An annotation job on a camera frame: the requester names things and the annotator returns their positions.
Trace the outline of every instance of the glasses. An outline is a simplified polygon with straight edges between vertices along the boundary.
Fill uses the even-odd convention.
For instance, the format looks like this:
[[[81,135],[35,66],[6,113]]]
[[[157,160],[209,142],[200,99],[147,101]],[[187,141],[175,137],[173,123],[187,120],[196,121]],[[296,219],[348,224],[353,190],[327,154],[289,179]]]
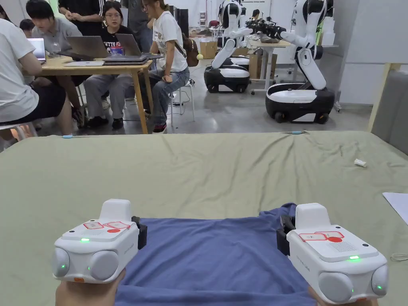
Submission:
[[[107,18],[113,18],[113,17],[120,18],[120,14],[106,14],[105,17],[107,17]]]

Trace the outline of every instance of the black t-shirt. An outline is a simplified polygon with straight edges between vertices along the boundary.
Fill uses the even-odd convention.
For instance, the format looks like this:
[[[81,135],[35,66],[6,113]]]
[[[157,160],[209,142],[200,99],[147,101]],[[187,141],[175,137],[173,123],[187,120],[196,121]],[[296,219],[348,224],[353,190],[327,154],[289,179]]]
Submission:
[[[71,13],[77,13],[81,16],[94,14],[102,16],[104,4],[105,0],[58,0],[59,7],[64,7]],[[102,22],[72,20],[72,23],[78,27],[83,36],[96,36],[102,28]]]
[[[132,34],[133,35],[133,32],[130,29],[121,25],[119,27],[119,30],[116,33],[110,34],[108,32],[108,29],[106,27],[103,27],[99,35],[100,37],[102,37],[103,43],[105,44],[105,47],[109,53],[111,52],[111,47],[120,46],[120,43],[118,41],[118,38],[116,37],[116,34]]]

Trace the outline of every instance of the white robot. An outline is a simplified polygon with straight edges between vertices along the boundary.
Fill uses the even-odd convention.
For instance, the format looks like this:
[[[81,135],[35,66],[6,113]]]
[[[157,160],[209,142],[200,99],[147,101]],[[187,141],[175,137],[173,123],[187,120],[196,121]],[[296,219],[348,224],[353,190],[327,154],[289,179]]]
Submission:
[[[233,57],[237,46],[241,45],[243,37],[252,33],[252,29],[240,28],[243,8],[238,1],[225,0],[221,7],[222,25],[225,28],[223,38],[228,38],[224,47],[216,55],[210,67],[204,72],[204,81],[210,93],[222,91],[223,85],[227,91],[243,93],[249,85],[249,59]]]
[[[281,216],[281,225],[276,232],[278,249],[326,303],[348,304],[387,294],[387,259],[332,225],[322,205],[298,205],[295,217]]]
[[[68,282],[109,283],[146,240],[147,226],[132,217],[130,202],[110,199],[103,204],[99,219],[78,225],[55,242],[53,275]]]
[[[269,37],[297,46],[295,60],[307,78],[305,84],[277,84],[266,93],[266,110],[277,122],[327,122],[335,102],[334,92],[326,88],[326,80],[316,65],[323,47],[316,46],[316,30],[333,0],[298,0],[295,5],[296,30],[287,32],[278,26],[268,27]]]

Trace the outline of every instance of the white t-shirt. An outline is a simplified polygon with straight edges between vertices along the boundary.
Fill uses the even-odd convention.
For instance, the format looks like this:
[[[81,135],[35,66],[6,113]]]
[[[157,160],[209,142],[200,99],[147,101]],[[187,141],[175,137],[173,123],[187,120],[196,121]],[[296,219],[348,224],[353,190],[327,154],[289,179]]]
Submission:
[[[14,121],[29,115],[38,104],[38,95],[24,84],[18,61],[35,48],[23,31],[0,19],[0,122]]]
[[[166,66],[166,42],[169,40],[175,40],[178,45],[183,48],[183,36],[181,29],[170,12],[164,12],[153,23],[153,41],[157,43],[160,54],[164,55],[164,58],[159,60],[159,66],[164,69]],[[173,65],[171,65],[171,71],[180,72],[188,67],[187,61],[184,56],[175,48]]]

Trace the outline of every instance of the gray shirt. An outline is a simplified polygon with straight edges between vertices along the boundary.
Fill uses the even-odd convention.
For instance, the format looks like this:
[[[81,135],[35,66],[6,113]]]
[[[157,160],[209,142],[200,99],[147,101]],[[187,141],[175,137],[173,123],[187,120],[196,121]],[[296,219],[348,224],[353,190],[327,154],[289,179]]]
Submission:
[[[49,53],[53,53],[53,44],[57,42],[60,44],[61,51],[72,49],[68,43],[68,36],[82,36],[76,25],[68,21],[65,18],[55,17],[55,29],[56,33],[42,32],[35,27],[33,29],[33,38],[44,38],[45,50]]]
[[[128,28],[137,35],[149,22],[147,14],[143,11],[142,0],[121,0],[120,3],[129,10]]]

